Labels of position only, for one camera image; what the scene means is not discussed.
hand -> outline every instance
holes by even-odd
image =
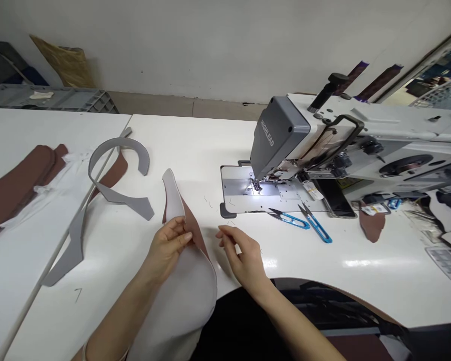
[[[175,217],[157,231],[149,253],[137,275],[161,285],[172,273],[179,255],[192,239],[192,232],[185,232],[185,217]]]
[[[257,297],[272,286],[264,271],[259,243],[237,227],[219,226],[219,229],[215,236],[221,239],[219,246],[224,247],[234,275],[257,300]],[[236,244],[242,253],[237,254]]]

sewing machine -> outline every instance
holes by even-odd
[[[300,202],[325,211],[304,188],[321,178],[339,179],[349,201],[451,185],[451,110],[331,96],[339,76],[332,74],[317,97],[270,100],[257,122],[250,164],[221,168],[223,216],[296,212]]]

plastic box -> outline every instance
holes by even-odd
[[[35,91],[54,94],[50,99],[30,99]],[[0,108],[119,114],[105,90],[39,85],[0,84]]]

scissors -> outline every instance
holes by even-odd
[[[312,214],[312,212],[309,210],[309,208],[307,208],[307,205],[304,204],[304,202],[302,202],[302,205],[304,206],[304,208],[302,208],[300,205],[298,205],[299,209],[301,210],[302,214],[304,215],[304,217],[306,217],[306,219],[311,222],[311,226],[314,228],[314,230],[317,232],[317,234],[319,235],[319,237],[322,238],[322,240],[326,243],[332,243],[332,238],[329,237],[329,235],[327,234],[327,232],[324,230],[324,228],[322,228],[321,224],[319,223],[319,221],[316,219],[316,217],[314,217],[314,215]]]
[[[275,213],[275,214],[268,213],[269,216],[272,216],[272,217],[274,217],[274,218],[276,218],[276,219],[278,219],[280,221],[292,224],[293,226],[296,226],[296,227],[299,227],[299,228],[302,228],[302,229],[309,229],[309,228],[311,228],[311,226],[309,226],[309,223],[307,223],[306,221],[303,221],[303,220],[301,220],[299,218],[296,218],[296,217],[293,217],[291,215],[288,215],[287,213],[275,210],[274,208],[269,208],[269,209]],[[289,217],[291,220],[289,221],[287,219],[282,218],[281,216]],[[300,225],[300,224],[294,223],[294,221],[301,222],[303,224],[303,226]]]

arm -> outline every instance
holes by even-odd
[[[269,315],[298,361],[340,360],[344,357],[267,278],[259,243],[236,227],[219,226],[216,234],[237,280]],[[237,254],[235,244],[241,252]]]
[[[135,277],[87,343],[87,361],[118,361],[132,345],[161,284],[174,269],[184,246],[192,239],[185,233],[184,217],[176,217],[154,236],[149,253]],[[72,361],[82,361],[83,347]]]

